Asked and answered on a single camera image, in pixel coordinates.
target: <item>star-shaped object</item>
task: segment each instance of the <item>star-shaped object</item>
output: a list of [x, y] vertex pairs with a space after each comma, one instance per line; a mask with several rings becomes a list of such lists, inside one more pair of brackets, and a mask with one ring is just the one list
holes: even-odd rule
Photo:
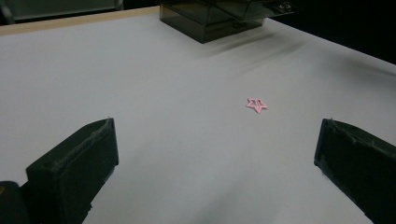
[[267, 105], [265, 105], [260, 99], [248, 98], [247, 100], [248, 100], [247, 107], [255, 109], [258, 114], [260, 114], [263, 109], [267, 108]]

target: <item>transparent box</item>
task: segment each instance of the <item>transparent box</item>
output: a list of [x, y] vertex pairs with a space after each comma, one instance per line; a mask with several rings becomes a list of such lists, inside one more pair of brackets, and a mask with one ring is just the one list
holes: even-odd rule
[[161, 21], [200, 43], [262, 26], [263, 19], [240, 21], [213, 1], [161, 1]]

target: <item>white table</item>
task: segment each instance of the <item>white table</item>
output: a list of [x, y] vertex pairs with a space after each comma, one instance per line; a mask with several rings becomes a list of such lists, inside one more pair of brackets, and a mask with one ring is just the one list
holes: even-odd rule
[[202, 45], [158, 13], [3, 35], [0, 52], [1, 180], [115, 119], [120, 165], [84, 224], [371, 223], [314, 154], [329, 118], [396, 145], [393, 64], [271, 20]]

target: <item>pink foam star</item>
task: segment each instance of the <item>pink foam star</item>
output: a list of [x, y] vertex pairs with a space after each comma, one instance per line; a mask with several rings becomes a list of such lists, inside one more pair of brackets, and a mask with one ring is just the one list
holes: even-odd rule
[[247, 100], [248, 100], [247, 107], [255, 109], [258, 114], [260, 114], [263, 109], [267, 108], [267, 105], [265, 105], [260, 99], [248, 98]]

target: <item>table edge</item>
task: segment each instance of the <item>table edge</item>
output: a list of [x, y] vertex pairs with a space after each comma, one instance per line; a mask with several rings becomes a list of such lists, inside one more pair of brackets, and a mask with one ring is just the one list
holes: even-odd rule
[[80, 25], [91, 22], [119, 20], [128, 17], [158, 13], [159, 11], [160, 11], [159, 7], [143, 7], [137, 9], [107, 12], [107, 13], [88, 15], [88, 16], [79, 16], [79, 17], [51, 20], [51, 21], [36, 21], [36, 22], [6, 25], [6, 26], [0, 26], [0, 36], [29, 33], [34, 31], [61, 28], [66, 26], [74, 26], [74, 25]]

